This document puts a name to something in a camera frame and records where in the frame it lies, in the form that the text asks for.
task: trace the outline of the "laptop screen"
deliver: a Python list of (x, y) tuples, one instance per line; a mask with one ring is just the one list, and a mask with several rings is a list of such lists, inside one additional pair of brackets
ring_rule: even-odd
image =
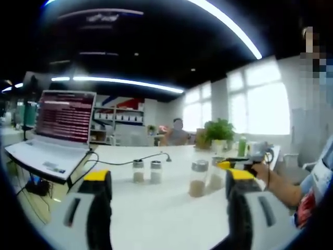
[(36, 119), (36, 134), (87, 143), (95, 96), (92, 92), (44, 91)]

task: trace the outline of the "laptop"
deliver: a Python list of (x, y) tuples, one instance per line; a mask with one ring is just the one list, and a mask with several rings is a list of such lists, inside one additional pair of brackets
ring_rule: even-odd
[(5, 151), (32, 173), (64, 183), (89, 152), (95, 100), (95, 92), (43, 91), (35, 137)]

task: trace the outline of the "spice jar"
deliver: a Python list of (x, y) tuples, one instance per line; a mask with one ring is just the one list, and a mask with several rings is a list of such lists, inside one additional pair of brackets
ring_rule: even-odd
[(213, 157), (212, 159), (212, 172), (208, 188), (211, 190), (220, 190), (224, 187), (222, 169), (218, 166), (219, 163), (223, 162), (223, 157)]
[(208, 165), (208, 161), (206, 160), (198, 160), (192, 163), (191, 183), (189, 187), (191, 197), (201, 197), (204, 195)]
[(162, 165), (159, 160), (150, 163), (150, 183), (160, 184), (162, 179)]
[(133, 182), (142, 183), (144, 179), (144, 162), (142, 160), (133, 161)]

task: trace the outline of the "power adapter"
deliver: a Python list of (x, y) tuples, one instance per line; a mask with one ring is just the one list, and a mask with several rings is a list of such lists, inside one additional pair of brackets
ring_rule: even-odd
[(39, 179), (37, 183), (30, 179), (25, 186), (25, 189), (29, 193), (33, 193), (39, 196), (46, 196), (49, 190), (49, 183), (42, 179)]

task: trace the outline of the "hand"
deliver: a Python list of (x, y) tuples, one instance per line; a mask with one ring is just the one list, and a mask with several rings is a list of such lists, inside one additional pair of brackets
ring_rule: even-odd
[(269, 167), (265, 163), (254, 164), (252, 169), (257, 172), (257, 178), (263, 181), (268, 179)]

